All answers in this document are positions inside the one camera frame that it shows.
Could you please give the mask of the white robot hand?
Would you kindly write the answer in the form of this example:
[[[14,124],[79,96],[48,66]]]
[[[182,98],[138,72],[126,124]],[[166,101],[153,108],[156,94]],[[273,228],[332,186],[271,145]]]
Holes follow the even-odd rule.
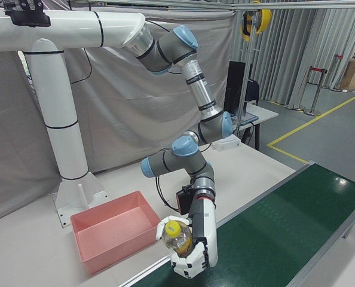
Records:
[[[192,279],[207,267],[215,267],[218,262],[215,204],[208,197],[193,199],[187,219],[170,215],[157,225],[156,239],[161,240],[165,224],[171,220],[182,221],[192,225],[194,249],[181,258],[169,249],[173,271],[185,278]]]

